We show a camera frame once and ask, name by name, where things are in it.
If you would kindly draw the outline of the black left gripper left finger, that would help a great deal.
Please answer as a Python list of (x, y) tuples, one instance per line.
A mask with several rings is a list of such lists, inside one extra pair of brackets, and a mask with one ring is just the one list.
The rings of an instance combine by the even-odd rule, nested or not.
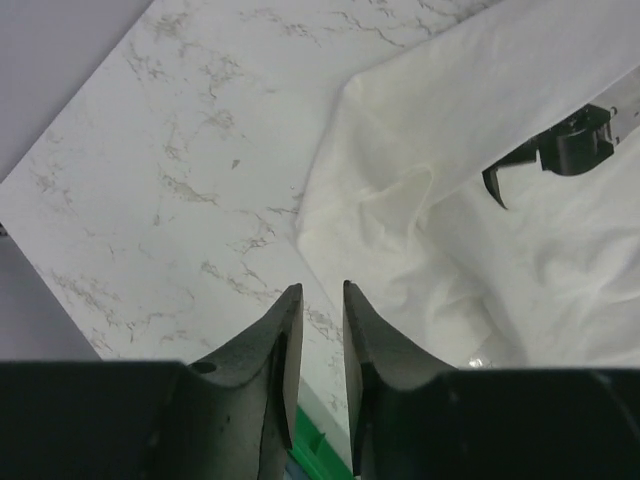
[(303, 289), (191, 363), (8, 361), (5, 479), (279, 479), (295, 437)]

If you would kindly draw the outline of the white t shirt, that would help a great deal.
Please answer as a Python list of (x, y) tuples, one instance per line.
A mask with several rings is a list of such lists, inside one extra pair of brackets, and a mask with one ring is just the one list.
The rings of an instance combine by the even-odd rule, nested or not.
[(482, 172), (639, 67), (635, 1), (503, 1), (344, 86), (297, 220), (328, 298), (456, 366), (637, 366), (639, 137)]

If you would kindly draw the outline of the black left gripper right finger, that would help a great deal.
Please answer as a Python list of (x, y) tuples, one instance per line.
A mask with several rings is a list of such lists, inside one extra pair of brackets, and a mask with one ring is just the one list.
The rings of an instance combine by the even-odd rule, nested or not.
[(635, 369), (457, 369), (343, 285), (352, 468), (363, 479), (635, 479)]

